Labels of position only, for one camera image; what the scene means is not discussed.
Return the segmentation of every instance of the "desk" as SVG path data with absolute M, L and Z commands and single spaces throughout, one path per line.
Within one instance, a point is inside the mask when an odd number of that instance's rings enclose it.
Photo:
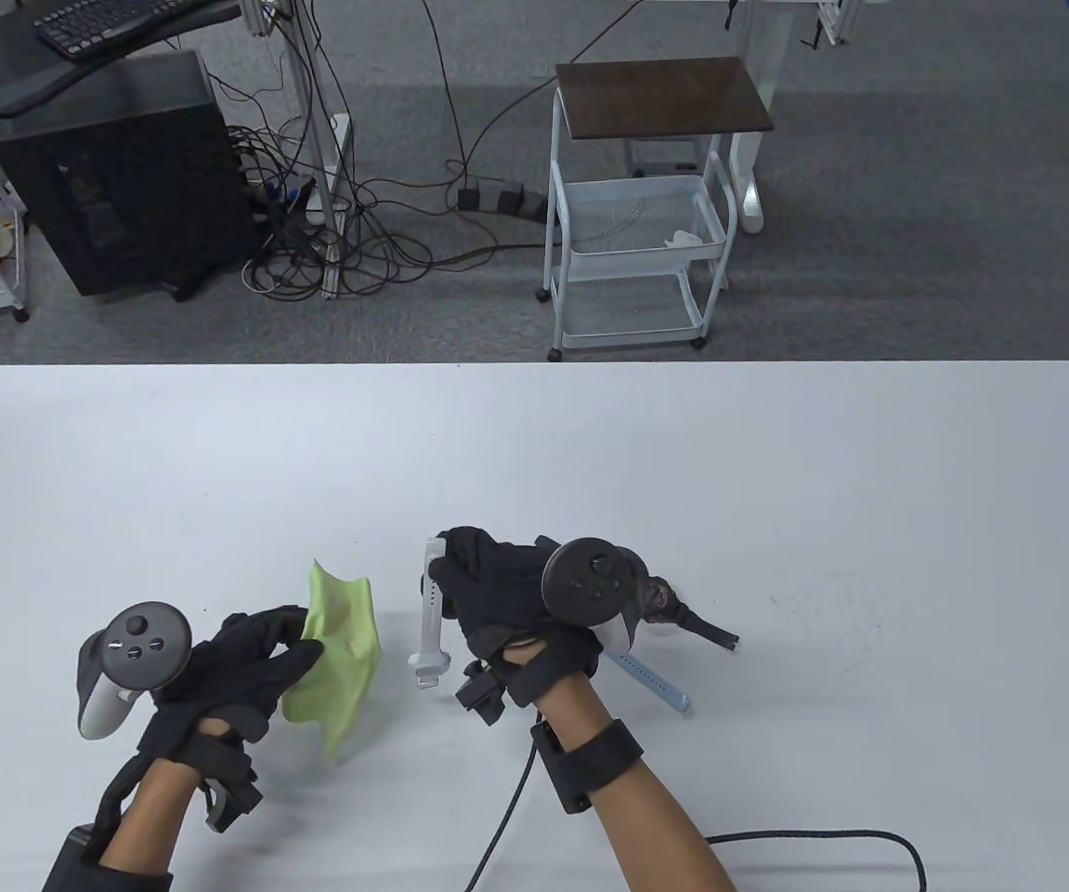
M 607 536 L 741 633 L 639 636 L 687 719 L 598 675 L 704 832 L 889 829 L 936 892 L 1069 889 L 1069 363 L 582 363 L 0 369 L 0 892 L 41 887 L 149 713 L 77 738 L 83 637 L 144 598 L 203 637 L 306 602 L 312 559 L 372 579 L 363 721 L 331 770 L 272 730 L 265 802 L 223 839 L 196 803 L 176 888 L 462 889 L 530 717 L 407 670 L 454 523 Z M 721 857 L 742 892 L 915 888 L 874 842 Z M 483 883 L 623 889 L 541 768 Z
M 34 37 L 34 18 L 42 18 L 51 10 L 66 4 L 67 0 L 45 0 L 44 3 L 28 5 L 0 16 L 0 117 L 11 116 L 19 108 L 25 108 L 46 90 L 59 92 L 61 87 L 79 80 L 86 67 L 95 71 L 92 63 L 67 62 Z M 174 34 L 239 16 L 237 0 L 216 0 L 216 3 L 160 27 L 135 46 L 127 46 L 118 58 L 134 52 L 141 46 L 173 37 Z

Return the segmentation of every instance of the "gray carpet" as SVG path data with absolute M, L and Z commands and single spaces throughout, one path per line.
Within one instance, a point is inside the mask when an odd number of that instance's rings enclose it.
M 358 173 L 439 178 L 456 143 L 418 0 L 319 5 L 355 116 Z M 620 9 L 599 0 L 432 7 L 467 135 Z M 645 3 L 589 59 L 726 52 L 724 16 L 717 3 Z M 237 22 L 186 43 L 242 89 L 278 81 L 270 52 Z M 267 101 L 277 124 L 284 106 Z M 248 106 L 224 109 L 233 123 L 258 122 Z M 733 291 L 717 306 L 708 349 L 569 356 L 1069 357 L 1065 0 L 870 9 L 855 46 L 790 50 L 775 121 L 758 167 L 766 230 L 738 239 Z M 520 107 L 485 138 L 479 172 L 545 182 L 548 124 L 547 95 Z M 615 145 L 572 152 L 577 171 L 619 171 Z M 454 220 L 401 209 L 383 216 L 437 251 L 483 243 Z M 530 224 L 495 226 L 501 241 L 542 239 Z M 181 306 L 157 293 L 81 297 L 41 235 L 32 248 L 33 318 L 0 316 L 0 363 L 539 360 L 549 343 L 551 310 L 531 297 L 539 251 L 362 301 L 280 305 L 228 276 Z

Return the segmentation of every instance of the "black desktop case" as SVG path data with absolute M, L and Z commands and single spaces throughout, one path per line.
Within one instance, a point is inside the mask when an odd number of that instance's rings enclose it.
M 241 162 L 193 51 L 120 60 L 0 122 L 0 165 L 81 294 L 188 296 L 255 247 Z

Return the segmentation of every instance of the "keyboard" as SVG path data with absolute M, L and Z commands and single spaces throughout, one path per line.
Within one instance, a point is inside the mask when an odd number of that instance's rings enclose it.
M 81 62 L 215 0 L 75 0 L 34 21 L 34 33 L 64 59 Z

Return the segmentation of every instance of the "forearm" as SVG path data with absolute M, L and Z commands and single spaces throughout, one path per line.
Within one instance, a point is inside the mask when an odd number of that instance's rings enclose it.
M 100 866 L 123 874 L 157 876 L 167 873 L 174 842 L 191 795 L 200 784 L 200 773 L 179 762 L 157 759 L 146 770 L 121 827 Z
M 613 722 L 582 675 L 556 685 L 538 708 L 567 751 Z M 703 833 L 645 762 L 589 798 L 632 892 L 734 892 Z

